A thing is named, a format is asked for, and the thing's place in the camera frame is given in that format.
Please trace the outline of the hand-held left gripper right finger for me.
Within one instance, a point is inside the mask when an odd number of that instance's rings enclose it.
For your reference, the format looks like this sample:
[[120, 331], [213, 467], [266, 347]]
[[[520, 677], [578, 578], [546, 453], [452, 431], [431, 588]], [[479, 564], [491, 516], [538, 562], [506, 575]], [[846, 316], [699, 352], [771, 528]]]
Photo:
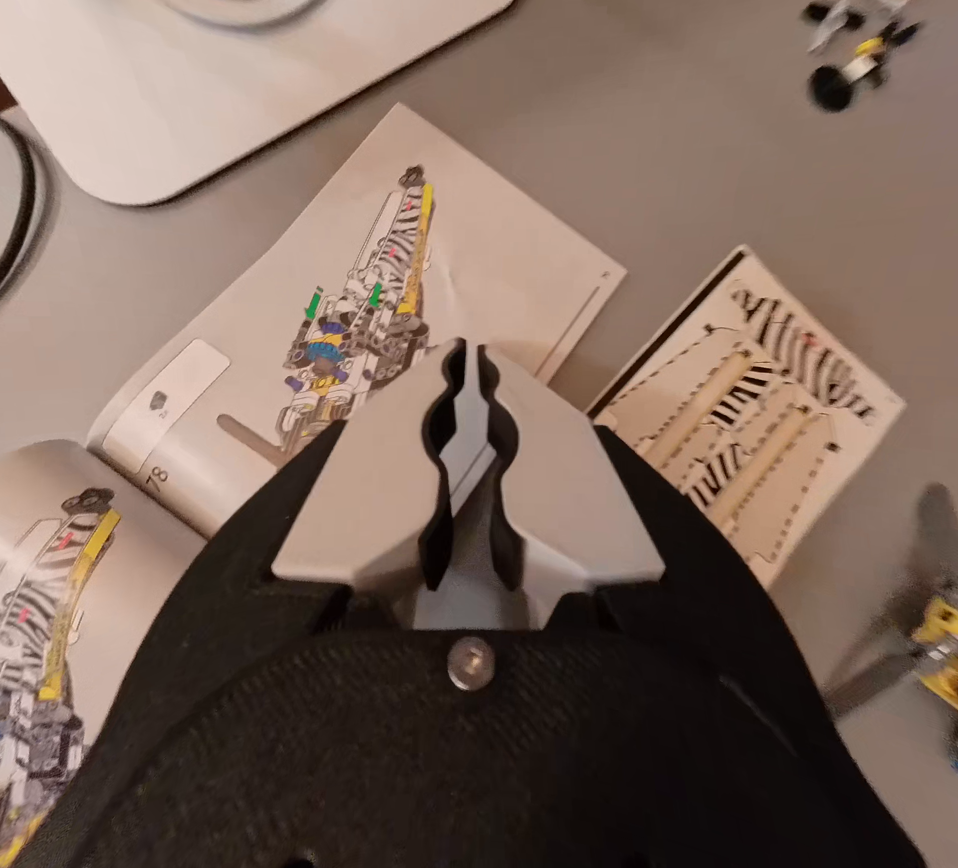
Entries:
[[477, 366], [495, 453], [490, 556], [530, 628], [567, 595], [659, 582], [665, 564], [590, 419], [491, 347]]

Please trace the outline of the pile of black yellow lego pieces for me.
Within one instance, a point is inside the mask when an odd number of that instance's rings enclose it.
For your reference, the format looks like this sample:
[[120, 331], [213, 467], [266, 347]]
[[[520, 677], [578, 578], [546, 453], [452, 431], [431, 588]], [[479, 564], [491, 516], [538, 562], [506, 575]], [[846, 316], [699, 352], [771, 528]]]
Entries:
[[844, 63], [822, 63], [810, 72], [810, 103], [828, 114], [851, 108], [862, 88], [878, 89], [888, 78], [892, 55], [922, 29], [921, 21], [906, 24], [903, 14], [911, 0], [812, 0], [800, 18], [811, 29], [808, 56], [822, 56], [832, 40], [864, 31], [871, 18], [880, 21], [870, 36], [862, 38]]

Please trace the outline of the lego helicopter model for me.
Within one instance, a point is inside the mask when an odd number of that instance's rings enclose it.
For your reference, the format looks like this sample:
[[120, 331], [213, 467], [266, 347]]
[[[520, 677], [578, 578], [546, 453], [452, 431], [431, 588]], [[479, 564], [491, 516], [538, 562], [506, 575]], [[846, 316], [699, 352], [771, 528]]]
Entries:
[[950, 490], [930, 483], [916, 506], [915, 539], [902, 576], [826, 679], [833, 720], [847, 718], [904, 682], [919, 684], [951, 714], [947, 753], [957, 765], [957, 515]]

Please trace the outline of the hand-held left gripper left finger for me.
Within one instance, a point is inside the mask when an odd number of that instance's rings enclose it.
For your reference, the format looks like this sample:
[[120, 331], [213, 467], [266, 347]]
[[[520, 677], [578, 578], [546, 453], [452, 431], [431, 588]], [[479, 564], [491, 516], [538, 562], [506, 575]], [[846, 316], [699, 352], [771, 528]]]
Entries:
[[272, 563], [277, 578], [375, 595], [441, 584], [453, 543], [441, 455], [466, 359], [466, 342], [450, 339], [343, 424]]

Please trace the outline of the lego instruction booklet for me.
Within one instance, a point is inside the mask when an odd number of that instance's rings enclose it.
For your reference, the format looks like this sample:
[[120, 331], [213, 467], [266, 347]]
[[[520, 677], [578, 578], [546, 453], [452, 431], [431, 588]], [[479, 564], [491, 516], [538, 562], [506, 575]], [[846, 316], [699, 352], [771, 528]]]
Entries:
[[2, 456], [2, 866], [50, 824], [188, 566], [330, 427], [455, 337], [548, 383], [625, 270], [392, 108], [103, 407]]

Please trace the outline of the zebra striped sticker sheet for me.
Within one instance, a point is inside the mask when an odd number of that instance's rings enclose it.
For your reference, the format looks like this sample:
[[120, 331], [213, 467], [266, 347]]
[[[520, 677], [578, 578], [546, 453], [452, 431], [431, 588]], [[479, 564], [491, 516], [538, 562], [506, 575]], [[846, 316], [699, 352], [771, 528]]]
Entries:
[[588, 415], [686, 496], [769, 589], [903, 410], [740, 246]]

